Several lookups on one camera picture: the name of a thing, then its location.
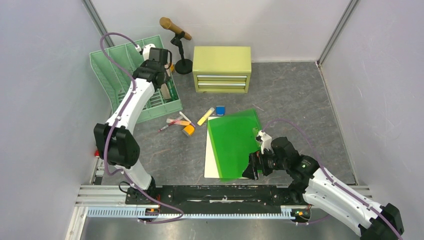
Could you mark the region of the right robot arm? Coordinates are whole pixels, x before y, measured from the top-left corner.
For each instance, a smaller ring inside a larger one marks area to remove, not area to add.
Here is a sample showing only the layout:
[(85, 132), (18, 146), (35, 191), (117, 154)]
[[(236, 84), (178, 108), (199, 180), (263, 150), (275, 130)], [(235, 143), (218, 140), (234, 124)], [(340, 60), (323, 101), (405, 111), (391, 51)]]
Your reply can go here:
[(336, 218), (362, 240), (399, 240), (404, 233), (400, 211), (393, 204), (381, 205), (353, 190), (319, 162), (299, 154), (287, 137), (273, 139), (260, 131), (260, 150), (249, 154), (242, 177), (257, 180), (259, 174), (286, 171), (292, 178), (289, 199), (295, 204), (316, 206)]

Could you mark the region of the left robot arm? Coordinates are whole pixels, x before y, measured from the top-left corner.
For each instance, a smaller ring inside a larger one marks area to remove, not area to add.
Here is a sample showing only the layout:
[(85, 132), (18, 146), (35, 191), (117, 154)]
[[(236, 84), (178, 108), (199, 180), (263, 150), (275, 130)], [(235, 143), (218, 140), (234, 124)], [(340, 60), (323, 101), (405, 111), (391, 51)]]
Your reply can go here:
[(145, 204), (156, 200), (157, 190), (154, 178), (139, 161), (141, 150), (133, 133), (149, 99), (170, 79), (166, 70), (171, 65), (168, 54), (167, 49), (149, 49), (148, 58), (130, 74), (129, 90), (117, 110), (106, 123), (96, 124), (93, 130), (105, 173), (112, 175), (108, 166), (116, 167), (114, 173), (123, 174), (130, 187), (138, 190), (137, 196)]

